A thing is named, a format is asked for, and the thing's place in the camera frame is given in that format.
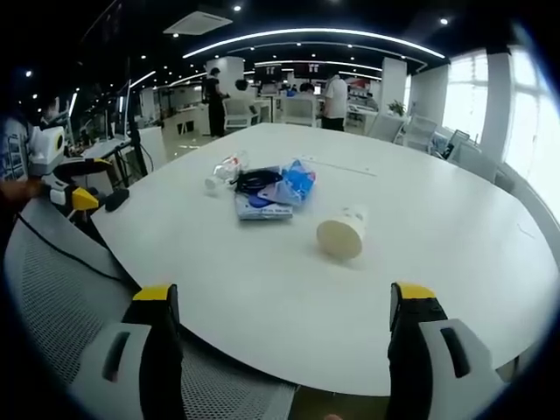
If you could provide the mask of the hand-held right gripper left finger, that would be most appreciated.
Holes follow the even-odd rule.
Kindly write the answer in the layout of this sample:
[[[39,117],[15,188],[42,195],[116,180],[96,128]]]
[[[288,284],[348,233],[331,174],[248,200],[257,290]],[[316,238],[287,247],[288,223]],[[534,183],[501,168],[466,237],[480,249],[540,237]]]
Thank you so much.
[[[92,419],[182,419],[178,290],[141,289],[85,349],[70,394]]]

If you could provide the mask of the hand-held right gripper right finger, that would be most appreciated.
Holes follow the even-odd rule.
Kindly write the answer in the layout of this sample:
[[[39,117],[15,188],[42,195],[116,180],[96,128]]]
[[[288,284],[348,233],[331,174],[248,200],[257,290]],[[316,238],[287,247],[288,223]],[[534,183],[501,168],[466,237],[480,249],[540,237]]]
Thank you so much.
[[[505,388],[487,346],[426,287],[391,284],[389,331],[387,419],[475,419]]]

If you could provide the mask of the person's left hand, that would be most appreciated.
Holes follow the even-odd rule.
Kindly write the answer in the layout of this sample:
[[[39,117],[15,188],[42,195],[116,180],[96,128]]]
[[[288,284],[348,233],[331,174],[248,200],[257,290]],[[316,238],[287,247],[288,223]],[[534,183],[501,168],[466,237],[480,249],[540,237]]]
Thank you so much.
[[[13,200],[26,201],[38,197],[44,191],[44,184],[40,179],[28,179],[26,181],[13,181],[5,188],[6,194]]]

